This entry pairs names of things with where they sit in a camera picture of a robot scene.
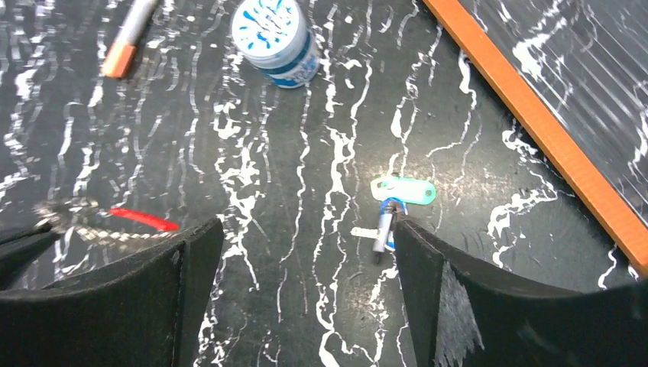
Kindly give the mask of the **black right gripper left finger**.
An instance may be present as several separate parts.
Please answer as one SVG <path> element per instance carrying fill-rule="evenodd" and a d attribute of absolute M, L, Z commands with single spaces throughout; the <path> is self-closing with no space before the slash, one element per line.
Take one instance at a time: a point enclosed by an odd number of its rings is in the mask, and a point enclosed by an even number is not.
<path fill-rule="evenodd" d="M 191 366 L 223 242 L 211 219 L 41 289 L 1 283 L 1 364 Z"/>

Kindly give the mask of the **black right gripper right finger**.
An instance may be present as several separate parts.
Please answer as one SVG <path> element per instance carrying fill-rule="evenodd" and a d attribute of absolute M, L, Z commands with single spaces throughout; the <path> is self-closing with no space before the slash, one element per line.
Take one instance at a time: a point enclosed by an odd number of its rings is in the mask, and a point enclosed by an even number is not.
<path fill-rule="evenodd" d="M 394 230 L 419 366 L 645 366 L 647 282 L 582 293 L 505 271 L 414 221 Z"/>

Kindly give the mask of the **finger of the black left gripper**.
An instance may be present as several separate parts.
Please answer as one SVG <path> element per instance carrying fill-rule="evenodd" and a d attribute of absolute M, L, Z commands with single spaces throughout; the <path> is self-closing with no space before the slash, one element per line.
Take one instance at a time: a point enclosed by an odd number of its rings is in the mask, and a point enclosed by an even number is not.
<path fill-rule="evenodd" d="M 13 284 L 34 259 L 54 244 L 60 235 L 50 224 L 1 229 L 1 283 Z"/>

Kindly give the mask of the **red handled spiked keyring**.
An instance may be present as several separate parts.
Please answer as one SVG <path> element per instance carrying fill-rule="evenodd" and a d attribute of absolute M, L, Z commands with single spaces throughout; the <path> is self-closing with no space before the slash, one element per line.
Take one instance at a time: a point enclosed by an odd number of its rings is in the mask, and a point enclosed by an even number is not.
<path fill-rule="evenodd" d="M 34 204 L 39 225 L 57 234 L 78 235 L 91 245 L 135 253 L 173 238 L 180 227 L 166 219 L 123 207 L 105 209 L 95 200 L 73 197 Z"/>

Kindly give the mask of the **blue tagged key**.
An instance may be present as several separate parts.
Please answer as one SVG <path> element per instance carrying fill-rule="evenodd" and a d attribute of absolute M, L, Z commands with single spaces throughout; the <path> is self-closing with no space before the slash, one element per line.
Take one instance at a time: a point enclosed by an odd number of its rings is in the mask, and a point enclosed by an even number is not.
<path fill-rule="evenodd" d="M 381 202 L 378 225 L 376 229 L 354 227 L 351 235 L 373 239 L 372 251 L 382 255 L 395 250 L 394 227 L 400 214 L 407 214 L 407 205 L 396 197 L 388 197 Z"/>

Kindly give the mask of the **green tagged key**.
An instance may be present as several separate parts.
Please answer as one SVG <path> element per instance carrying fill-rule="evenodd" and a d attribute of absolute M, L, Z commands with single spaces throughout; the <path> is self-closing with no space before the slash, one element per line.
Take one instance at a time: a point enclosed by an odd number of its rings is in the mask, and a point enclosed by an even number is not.
<path fill-rule="evenodd" d="M 429 205 L 436 198 L 436 188 L 428 180 L 409 177 L 383 176 L 370 182 L 373 198 L 386 200 L 396 198 L 404 203 Z"/>

